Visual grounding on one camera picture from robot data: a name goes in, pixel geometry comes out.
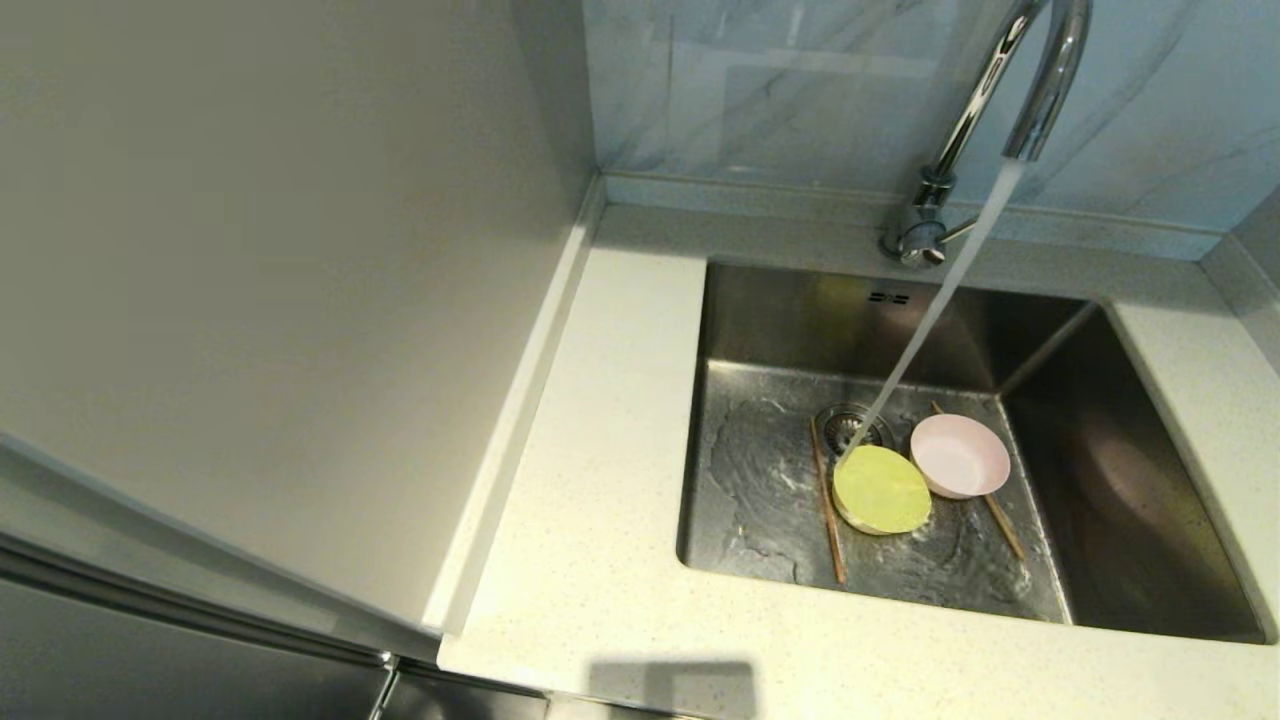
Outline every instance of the speckled countertop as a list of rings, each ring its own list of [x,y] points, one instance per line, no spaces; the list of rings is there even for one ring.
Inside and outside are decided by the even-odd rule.
[[[1274,644],[1055,625],[682,565],[708,258],[940,277],[884,260],[868,229],[609,206],[443,667],[713,717],[1280,714]],[[1231,528],[1274,637],[1280,378],[1199,266],[992,241],[966,284],[1103,300],[1211,514]]]

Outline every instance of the kitchen sink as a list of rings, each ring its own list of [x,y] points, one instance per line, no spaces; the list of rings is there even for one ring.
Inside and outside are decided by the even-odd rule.
[[[868,433],[906,454],[936,402],[1012,456],[993,495],[934,496],[920,529],[840,523],[836,582],[810,421],[838,451],[936,286],[712,264],[678,555],[690,568],[1119,630],[1266,642],[1240,580],[1106,313],[960,288]]]

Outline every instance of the stainless steel sink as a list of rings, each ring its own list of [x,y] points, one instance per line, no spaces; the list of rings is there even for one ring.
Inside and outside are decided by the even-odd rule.
[[[1138,373],[1106,314],[1082,300],[961,288],[870,433],[905,454],[931,401],[992,428],[1014,460],[995,498],[1027,561],[982,501],[934,497],[910,534],[841,524],[849,579],[836,583],[810,419],[872,404],[934,292],[710,266],[681,561],[1053,623],[1265,642]],[[824,430],[838,442],[838,423]]]

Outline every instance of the yellow plate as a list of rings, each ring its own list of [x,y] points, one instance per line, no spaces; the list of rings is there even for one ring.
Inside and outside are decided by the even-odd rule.
[[[864,445],[836,464],[836,510],[864,533],[909,533],[929,519],[929,488],[915,465],[883,447]]]

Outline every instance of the running water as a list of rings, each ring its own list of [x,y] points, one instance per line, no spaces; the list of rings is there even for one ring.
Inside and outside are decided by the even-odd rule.
[[[915,328],[911,342],[906,343],[906,350],[902,351],[897,365],[893,366],[893,372],[884,380],[884,387],[876,396],[876,402],[872,404],[870,411],[867,413],[867,420],[858,427],[854,439],[849,443],[849,450],[845,451],[836,464],[837,470],[845,466],[845,461],[854,454],[854,448],[861,445],[867,430],[872,427],[873,419],[879,416],[884,402],[888,401],[888,396],[893,393],[897,382],[902,379],[902,373],[906,372],[908,365],[911,364],[915,354],[924,345],[924,338],[929,337],[929,331],[938,322],[938,315],[942,314],[947,302],[951,301],[951,296],[955,295],[956,287],[964,279],[964,274],[969,272],[969,265],[973,265],[974,258],[982,250],[982,243],[991,234],[991,228],[996,224],[996,218],[1004,211],[1009,197],[1014,193],[1014,187],[1018,186],[1018,179],[1023,177],[1023,168],[1025,167],[1027,163],[1021,160],[1006,159],[1005,164],[1000,168],[1000,176],[996,177],[996,184],[991,188],[991,196],[987,197],[987,204],[982,208],[982,213],[978,214],[978,222],[969,231],[969,240],[965,241],[964,247],[960,249],[960,255],[956,256],[955,264],[951,265],[951,269],[947,270],[946,277],[942,279],[942,288],[933,296],[933,302],[929,302],[929,309],[924,311],[924,318],[920,320],[920,325]]]

